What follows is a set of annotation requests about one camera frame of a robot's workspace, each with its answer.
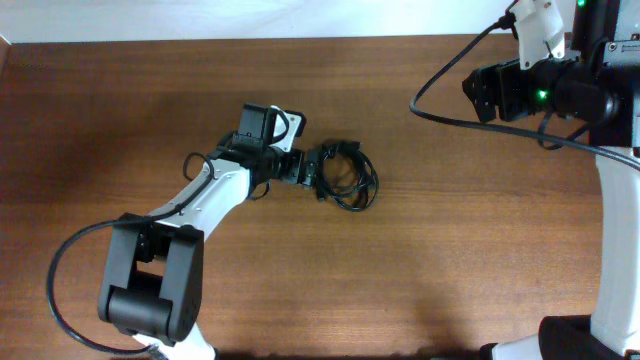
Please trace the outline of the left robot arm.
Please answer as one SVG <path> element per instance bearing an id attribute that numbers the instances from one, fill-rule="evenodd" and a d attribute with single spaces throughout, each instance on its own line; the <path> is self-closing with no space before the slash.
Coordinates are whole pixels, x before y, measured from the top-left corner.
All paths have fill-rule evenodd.
<path id="1" fill-rule="evenodd" d="M 296 179 L 302 153 L 293 143 L 305 125 L 301 112 L 246 104 L 238 130 L 203 156 L 181 192 L 146 216 L 123 214 L 113 226 L 99 318 L 156 359 L 215 358 L 196 324 L 205 242 L 258 186 Z"/>

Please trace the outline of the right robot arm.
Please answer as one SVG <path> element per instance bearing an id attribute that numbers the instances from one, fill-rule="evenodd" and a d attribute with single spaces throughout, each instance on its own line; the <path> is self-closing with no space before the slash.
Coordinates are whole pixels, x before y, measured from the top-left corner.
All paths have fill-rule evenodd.
<path id="1" fill-rule="evenodd" d="M 479 120 L 542 112 L 584 122 L 603 200 L 599 292 L 590 315 L 547 316 L 536 334 L 482 346 L 483 359 L 639 356 L 639 4 L 579 1 L 565 36 L 554 1 L 514 1 L 518 58 L 474 70 L 463 89 Z"/>

